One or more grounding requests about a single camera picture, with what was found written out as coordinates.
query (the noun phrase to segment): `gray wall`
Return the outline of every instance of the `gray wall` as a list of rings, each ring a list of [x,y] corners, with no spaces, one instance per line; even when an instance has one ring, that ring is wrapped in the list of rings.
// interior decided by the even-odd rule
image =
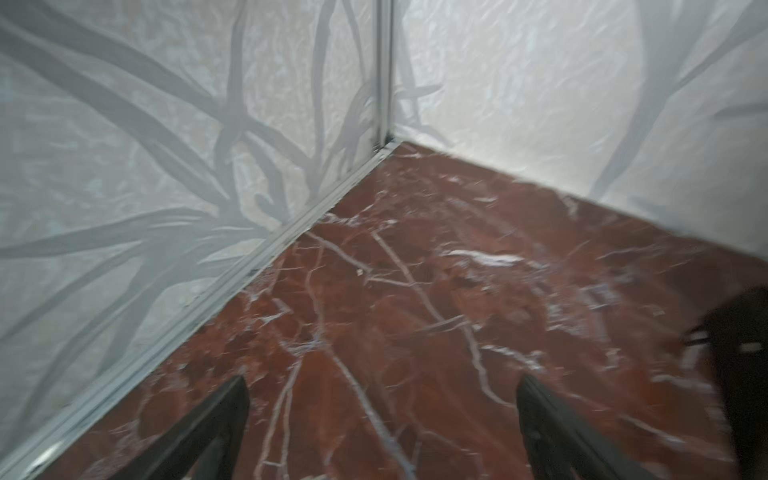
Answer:
[[[371,4],[0,2],[0,451],[370,157]]]
[[[399,4],[401,136],[768,256],[767,0]]]

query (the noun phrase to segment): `textured wallpaper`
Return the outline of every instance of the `textured wallpaper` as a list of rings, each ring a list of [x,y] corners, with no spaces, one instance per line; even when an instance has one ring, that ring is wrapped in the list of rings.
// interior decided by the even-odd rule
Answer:
[[[370,0],[0,2],[0,452],[372,145]]]
[[[767,0],[400,0],[396,19],[401,136],[768,257]]]

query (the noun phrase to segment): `wallpaper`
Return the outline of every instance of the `wallpaper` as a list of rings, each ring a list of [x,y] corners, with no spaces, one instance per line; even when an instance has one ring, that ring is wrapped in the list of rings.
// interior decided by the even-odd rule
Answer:
[[[369,0],[0,2],[0,452],[372,153]]]
[[[396,132],[768,257],[767,0],[421,0]]]

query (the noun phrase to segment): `floral wallpaper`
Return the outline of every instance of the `floral wallpaper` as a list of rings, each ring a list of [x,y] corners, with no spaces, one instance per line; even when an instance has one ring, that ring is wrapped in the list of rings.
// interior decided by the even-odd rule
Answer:
[[[0,452],[370,158],[372,7],[0,2]]]
[[[767,0],[398,3],[400,136],[768,257]]]

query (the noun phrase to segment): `vertical metal strip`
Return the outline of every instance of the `vertical metal strip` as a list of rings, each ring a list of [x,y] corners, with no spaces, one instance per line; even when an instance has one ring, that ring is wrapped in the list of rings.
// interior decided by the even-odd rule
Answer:
[[[392,140],[392,80],[396,0],[376,2],[376,150]]]

